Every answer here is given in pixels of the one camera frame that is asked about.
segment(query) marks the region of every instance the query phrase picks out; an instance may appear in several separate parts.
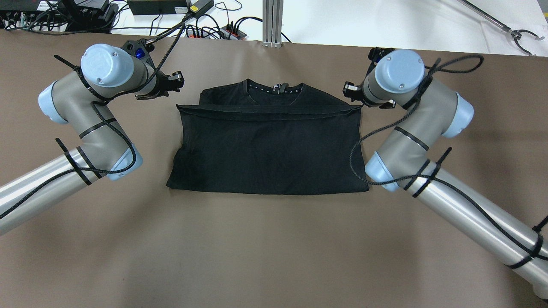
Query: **light blue cap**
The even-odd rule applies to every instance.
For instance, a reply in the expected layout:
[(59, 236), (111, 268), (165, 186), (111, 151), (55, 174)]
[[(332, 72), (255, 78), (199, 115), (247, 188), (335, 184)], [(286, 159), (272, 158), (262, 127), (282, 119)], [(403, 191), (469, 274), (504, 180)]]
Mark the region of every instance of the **light blue cap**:
[(460, 134), (472, 122), (474, 107), (456, 93), (456, 111), (449, 128), (442, 134), (446, 138), (453, 138)]
[(375, 68), (379, 86), (390, 93), (407, 93), (424, 77), (420, 55), (409, 49), (398, 49), (384, 56)]
[(134, 71), (132, 56), (107, 44), (90, 46), (82, 56), (82, 73), (91, 83), (113, 88), (127, 82)]
[[(394, 179), (376, 151), (366, 164), (366, 174), (375, 182), (386, 182)], [(399, 188), (396, 182), (384, 184), (383, 187), (388, 191), (396, 191)]]
[(63, 119), (61, 115), (57, 112), (55, 104), (53, 104), (53, 85), (57, 81), (54, 81), (50, 84), (44, 91), (38, 95), (38, 105), (42, 112), (48, 116), (53, 122), (59, 124), (68, 124), (68, 121)]
[[(135, 163), (133, 164), (133, 166), (131, 168), (127, 169), (124, 172), (108, 174), (107, 176), (111, 181), (119, 180), (123, 176), (126, 176), (129, 173), (136, 170), (137, 168), (141, 167), (141, 165), (142, 165), (142, 156), (141, 156), (141, 154), (139, 154), (139, 151), (137, 151), (134, 144), (132, 144), (132, 148), (133, 148), (133, 150), (135, 150)], [(112, 166), (110, 171), (116, 171), (116, 170), (124, 169), (125, 167), (129, 166), (129, 164), (131, 164), (132, 161), (133, 161), (132, 151), (131, 151), (130, 148), (128, 148), (124, 152), (124, 154), (122, 154), (120, 159), (118, 159), (118, 161), (114, 164), (114, 166)]]

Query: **metal post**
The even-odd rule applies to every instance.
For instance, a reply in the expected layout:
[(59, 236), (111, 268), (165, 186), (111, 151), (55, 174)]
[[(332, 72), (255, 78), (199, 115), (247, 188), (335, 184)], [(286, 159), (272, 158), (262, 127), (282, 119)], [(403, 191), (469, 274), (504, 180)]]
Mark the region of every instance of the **metal post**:
[(263, 0), (262, 2), (262, 45), (282, 46), (283, 0)]

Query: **black t-shirt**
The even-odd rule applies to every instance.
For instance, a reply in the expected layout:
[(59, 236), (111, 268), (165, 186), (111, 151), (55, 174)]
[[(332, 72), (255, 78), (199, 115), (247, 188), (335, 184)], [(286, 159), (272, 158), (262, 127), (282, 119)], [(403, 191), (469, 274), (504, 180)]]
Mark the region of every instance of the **black t-shirt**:
[[(369, 189), (349, 167), (361, 106), (303, 83), (277, 94), (247, 79), (177, 108), (183, 140), (168, 187), (277, 195)], [(352, 163), (364, 170), (360, 151)]]

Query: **robotic arm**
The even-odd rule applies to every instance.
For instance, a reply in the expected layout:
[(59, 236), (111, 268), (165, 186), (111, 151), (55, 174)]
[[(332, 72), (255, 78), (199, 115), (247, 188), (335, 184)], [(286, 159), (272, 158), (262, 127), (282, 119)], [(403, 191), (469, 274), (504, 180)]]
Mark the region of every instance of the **robotic arm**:
[[(384, 55), (362, 85), (347, 82), (343, 92), (370, 107), (386, 106), (390, 100), (407, 109), (423, 76), (424, 64), (417, 53), (395, 50)], [(366, 173), (389, 191), (401, 187), (421, 200), (529, 281), (535, 294), (547, 301), (548, 248), (542, 236), (425, 156), (440, 136), (458, 135), (472, 117), (473, 107), (466, 100), (433, 79), (420, 105), (373, 154)]]
[(82, 67), (53, 82), (38, 97), (41, 110), (59, 124), (70, 124), (82, 145), (0, 187), (0, 235), (91, 185), (105, 174), (115, 181), (142, 164), (106, 104), (112, 97), (134, 92), (137, 99), (168, 96), (184, 84), (181, 72), (166, 76), (149, 56), (153, 45), (144, 39), (122, 48), (89, 47)]

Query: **white table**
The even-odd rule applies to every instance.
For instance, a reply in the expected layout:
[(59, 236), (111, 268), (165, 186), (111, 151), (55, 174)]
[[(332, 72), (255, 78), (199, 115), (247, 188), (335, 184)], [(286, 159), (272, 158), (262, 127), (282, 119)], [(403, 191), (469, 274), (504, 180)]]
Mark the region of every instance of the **white table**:
[[(241, 10), (229, 12), (231, 21), (243, 16), (262, 18), (262, 1), (241, 2)], [(524, 28), (548, 37), (548, 25), (536, 0), (472, 2), (512, 28)], [(232, 0), (225, 3), (228, 8), (239, 6)], [(209, 14), (221, 27), (226, 24), (225, 11), (213, 8)], [(126, 10), (118, 26), (150, 27), (155, 17), (133, 16)], [(164, 15), (155, 26), (173, 26), (180, 19), (181, 15)], [(214, 26), (214, 23), (201, 18), (199, 25)], [(262, 25), (257, 21), (245, 21), (241, 30), (249, 35), (247, 39), (262, 40)], [(113, 30), (113, 33), (148, 35), (149, 31), (127, 29)], [(457, 0), (349, 0), (344, 3), (286, 0), (282, 32), (294, 43), (523, 55), (509, 35)], [(539, 42), (524, 35), (521, 42), (534, 54), (548, 56), (548, 39)]]

